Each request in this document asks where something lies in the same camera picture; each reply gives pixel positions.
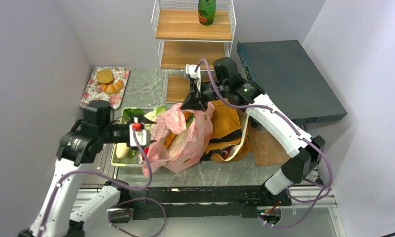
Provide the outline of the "green cabbage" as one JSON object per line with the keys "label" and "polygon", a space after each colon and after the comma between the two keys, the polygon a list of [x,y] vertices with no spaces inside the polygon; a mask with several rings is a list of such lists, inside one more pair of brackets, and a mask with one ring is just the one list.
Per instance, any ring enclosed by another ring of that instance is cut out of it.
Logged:
{"label": "green cabbage", "polygon": [[157,117],[167,110],[166,106],[155,107],[152,111],[146,113],[144,116],[152,121],[156,122]]}

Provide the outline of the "white daikon radish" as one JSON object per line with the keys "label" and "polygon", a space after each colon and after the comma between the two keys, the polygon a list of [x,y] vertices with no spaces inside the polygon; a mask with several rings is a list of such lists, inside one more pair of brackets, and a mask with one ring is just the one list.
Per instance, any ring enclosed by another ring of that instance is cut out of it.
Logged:
{"label": "white daikon radish", "polygon": [[116,158],[124,159],[131,157],[131,148],[127,145],[127,143],[118,143],[116,144]]}

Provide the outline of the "pink plastic bag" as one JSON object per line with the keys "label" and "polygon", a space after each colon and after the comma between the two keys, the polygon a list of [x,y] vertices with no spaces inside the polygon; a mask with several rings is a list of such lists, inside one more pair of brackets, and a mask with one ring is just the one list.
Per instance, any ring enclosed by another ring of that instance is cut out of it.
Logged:
{"label": "pink plastic bag", "polygon": [[[206,111],[181,110],[181,103],[174,104],[170,109],[160,114],[156,124],[151,130],[148,159],[150,167],[142,165],[144,176],[155,172],[160,167],[165,167],[174,173],[179,173],[200,162],[209,140],[213,133],[212,117],[214,105],[208,103]],[[194,114],[190,127],[186,129],[183,112]],[[164,146],[164,141],[169,133],[177,134],[169,149]]]}

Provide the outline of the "brown paper grocery bag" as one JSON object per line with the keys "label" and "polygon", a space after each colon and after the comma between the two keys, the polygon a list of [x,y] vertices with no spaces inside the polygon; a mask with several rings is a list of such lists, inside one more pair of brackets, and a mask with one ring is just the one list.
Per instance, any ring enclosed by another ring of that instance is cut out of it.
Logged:
{"label": "brown paper grocery bag", "polygon": [[223,101],[213,101],[213,133],[201,161],[239,161],[252,150],[248,139],[249,115]]}

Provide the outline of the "green romaine lettuce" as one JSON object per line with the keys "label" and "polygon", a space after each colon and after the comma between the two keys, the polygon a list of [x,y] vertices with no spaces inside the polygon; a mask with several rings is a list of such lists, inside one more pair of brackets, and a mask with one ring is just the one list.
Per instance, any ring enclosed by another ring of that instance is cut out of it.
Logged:
{"label": "green romaine lettuce", "polygon": [[144,111],[141,108],[124,108],[122,115],[125,120],[132,120],[134,116],[144,115]]}

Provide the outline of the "orange ruffled food piece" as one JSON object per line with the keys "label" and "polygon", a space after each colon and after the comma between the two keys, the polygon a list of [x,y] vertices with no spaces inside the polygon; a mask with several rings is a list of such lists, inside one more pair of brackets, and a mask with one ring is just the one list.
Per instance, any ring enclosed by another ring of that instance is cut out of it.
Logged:
{"label": "orange ruffled food piece", "polygon": [[[186,129],[188,129],[190,127],[190,124],[193,121],[194,114],[191,112],[185,111],[185,112],[183,112],[183,115],[184,115],[185,122],[186,122]],[[170,132],[164,141],[164,146],[167,149],[169,149],[176,137],[177,137],[177,134]]]}

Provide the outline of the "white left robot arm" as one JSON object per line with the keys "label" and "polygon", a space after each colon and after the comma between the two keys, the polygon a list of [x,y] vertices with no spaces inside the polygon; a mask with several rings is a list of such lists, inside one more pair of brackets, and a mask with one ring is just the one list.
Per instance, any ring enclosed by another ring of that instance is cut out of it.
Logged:
{"label": "white left robot arm", "polygon": [[106,177],[103,188],[78,210],[73,210],[79,189],[105,144],[124,143],[143,152],[151,143],[145,125],[152,121],[134,115],[127,123],[112,120],[108,101],[94,100],[83,109],[83,117],[59,142],[55,171],[48,193],[31,226],[21,237],[83,237],[108,208],[131,201],[132,194],[144,193],[145,187],[132,187]]}

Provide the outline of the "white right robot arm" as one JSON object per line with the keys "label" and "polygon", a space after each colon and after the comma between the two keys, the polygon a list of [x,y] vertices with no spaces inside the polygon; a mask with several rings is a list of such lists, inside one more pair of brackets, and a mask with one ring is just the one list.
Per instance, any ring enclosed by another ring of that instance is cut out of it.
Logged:
{"label": "white right robot arm", "polygon": [[277,196],[291,185],[301,183],[319,165],[324,139],[312,137],[292,122],[256,82],[241,76],[236,62],[230,57],[214,62],[215,73],[208,72],[209,82],[201,81],[202,63],[209,64],[206,59],[201,59],[196,65],[185,66],[184,76],[189,80],[190,89],[181,109],[205,111],[209,102],[220,99],[232,108],[244,110],[279,142],[289,156],[289,160],[263,183],[262,190]]}

